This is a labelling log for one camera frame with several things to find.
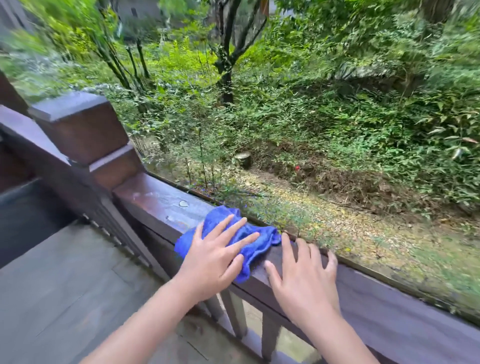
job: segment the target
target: hand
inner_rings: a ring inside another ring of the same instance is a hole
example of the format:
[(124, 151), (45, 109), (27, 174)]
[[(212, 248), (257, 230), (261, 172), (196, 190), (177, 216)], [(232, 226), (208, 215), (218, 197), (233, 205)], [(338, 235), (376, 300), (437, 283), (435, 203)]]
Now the hand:
[(335, 254), (328, 252), (328, 265), (324, 269), (317, 246), (307, 244), (303, 239), (296, 242), (299, 247), (297, 262), (290, 238), (286, 233), (282, 234), (283, 278), (271, 262), (265, 262), (265, 269), (280, 307), (295, 325), (303, 329), (319, 311), (331, 310), (341, 315), (335, 284), (338, 262)]
[(205, 239), (202, 239), (204, 223), (197, 226), (192, 245), (174, 278), (185, 288), (193, 304), (212, 297), (232, 283), (243, 264), (240, 250), (260, 236), (255, 232), (227, 246), (237, 230), (247, 222), (246, 218), (242, 218), (225, 230), (232, 218), (233, 215), (229, 215), (215, 226)]

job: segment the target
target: cleaning rag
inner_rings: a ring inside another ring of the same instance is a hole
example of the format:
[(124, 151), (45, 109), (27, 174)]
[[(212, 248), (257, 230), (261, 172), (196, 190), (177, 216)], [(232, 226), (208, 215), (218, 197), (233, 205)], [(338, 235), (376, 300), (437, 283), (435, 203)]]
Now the cleaning rag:
[[(227, 229), (241, 219), (240, 210), (237, 208), (228, 208), (225, 206), (219, 206), (210, 211), (205, 217), (204, 228), (202, 231), (202, 239), (207, 236), (209, 232), (213, 230), (222, 220), (228, 215), (233, 214), (234, 217), (227, 225)], [(242, 283), (250, 277), (250, 263), (260, 255), (268, 250), (271, 245), (278, 245), (281, 241), (281, 236), (277, 229), (272, 226), (258, 227), (252, 224), (246, 223), (235, 233), (233, 238), (227, 245), (232, 245), (248, 235), (254, 232), (259, 232), (260, 236), (257, 240), (248, 244), (240, 250), (240, 254), (244, 256), (243, 265), (240, 274), (235, 279), (235, 282)], [(195, 228), (188, 230), (182, 236), (179, 237), (175, 244), (175, 252), (177, 252), (182, 258), (188, 253), (192, 244)]]

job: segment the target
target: bare skin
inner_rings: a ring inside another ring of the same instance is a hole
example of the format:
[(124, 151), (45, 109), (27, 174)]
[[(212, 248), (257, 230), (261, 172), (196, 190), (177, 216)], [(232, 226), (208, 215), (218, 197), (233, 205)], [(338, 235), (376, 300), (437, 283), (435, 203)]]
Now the bare skin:
[[(259, 236), (254, 233), (227, 246), (247, 222), (243, 218), (225, 230), (232, 218), (230, 215), (220, 222), (205, 239), (201, 223), (177, 275), (81, 364), (147, 363), (157, 346), (194, 305), (227, 288), (240, 273), (243, 263), (240, 250)], [(324, 270), (318, 248), (301, 239), (297, 242), (299, 259), (295, 262), (290, 240), (286, 234), (282, 235), (283, 279), (273, 264), (265, 263), (281, 307), (330, 364), (378, 364), (340, 314), (335, 255), (329, 254), (329, 264)]]

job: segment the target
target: wet wooden rail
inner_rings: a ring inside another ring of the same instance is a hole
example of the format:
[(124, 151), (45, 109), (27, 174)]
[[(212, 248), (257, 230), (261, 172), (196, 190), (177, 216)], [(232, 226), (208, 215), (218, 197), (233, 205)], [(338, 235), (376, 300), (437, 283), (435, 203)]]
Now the wet wooden rail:
[[(15, 92), (2, 80), (0, 90)], [(4, 142), (72, 211), (162, 278), (175, 275), (175, 241), (213, 206), (147, 173), (104, 97), (75, 92), (28, 112), (18, 95), (2, 104), (10, 107), (0, 106)], [(261, 264), (268, 259), (281, 272), (281, 256), (281, 247), (272, 247), (248, 281), (221, 293), (226, 315), (216, 296), (204, 302), (220, 325), (273, 363), (287, 360), (276, 352), (281, 327), (308, 342), (276, 302)], [(342, 264), (337, 287), (343, 316), (381, 363), (478, 363), (477, 327)], [(263, 313), (261, 338), (248, 330), (242, 300)]]

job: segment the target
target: finger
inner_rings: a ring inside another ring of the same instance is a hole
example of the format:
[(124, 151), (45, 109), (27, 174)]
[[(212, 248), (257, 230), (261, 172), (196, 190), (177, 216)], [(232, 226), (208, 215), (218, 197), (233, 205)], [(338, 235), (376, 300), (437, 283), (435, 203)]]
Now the finger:
[(280, 278), (280, 275), (278, 274), (278, 271), (272, 262), (265, 260), (264, 266), (268, 274), (268, 280), (270, 281), (270, 285), (272, 286), (275, 294), (282, 287), (282, 279)]
[(310, 260), (310, 249), (308, 248), (307, 242), (301, 238), (298, 238), (295, 242), (299, 246), (298, 262), (308, 262)]
[(241, 218), (235, 224), (226, 229), (218, 237), (219, 243), (221, 242), (222, 246), (227, 246), (228, 242), (233, 238), (233, 235), (240, 229), (243, 225), (247, 223), (247, 218)]
[(337, 267), (338, 267), (338, 260), (336, 258), (336, 255), (331, 250), (329, 250), (328, 251), (328, 264), (325, 267), (325, 273), (327, 273), (328, 276), (333, 280), (336, 279)]
[(204, 230), (204, 222), (202, 221), (200, 224), (197, 225), (195, 229), (195, 234), (193, 234), (193, 241), (199, 241), (202, 239), (202, 232)]
[(228, 215), (226, 218), (224, 218), (222, 221), (220, 221), (218, 223), (218, 225), (215, 226), (212, 229), (212, 231), (208, 233), (207, 236), (205, 236), (205, 239), (208, 239), (208, 240), (215, 239), (217, 236), (219, 236), (222, 233), (223, 230), (225, 230), (225, 228), (230, 223), (230, 221), (232, 221), (232, 219), (233, 219), (233, 214)]
[(310, 249), (310, 258), (312, 259), (312, 263), (315, 268), (323, 270), (322, 256), (320, 255), (320, 249), (318, 249), (318, 246), (314, 244), (308, 244), (308, 248)]
[(282, 233), (282, 269), (285, 272), (295, 265), (295, 257), (293, 256), (292, 243), (286, 232)]
[(220, 280), (222, 281), (224, 287), (228, 287), (228, 285), (233, 282), (237, 275), (240, 274), (243, 259), (243, 255), (238, 254), (232, 260), (225, 273), (220, 277)]
[(246, 238), (243, 238), (242, 240), (239, 240), (236, 243), (234, 243), (230, 246), (227, 246), (225, 248), (226, 256), (229, 257), (230, 260), (232, 260), (234, 256), (236, 256), (238, 253), (240, 253), (240, 250), (244, 246), (246, 246), (248, 244), (251, 244), (252, 242), (257, 240), (259, 236), (260, 236), (259, 232), (254, 232), (253, 234), (250, 234)]

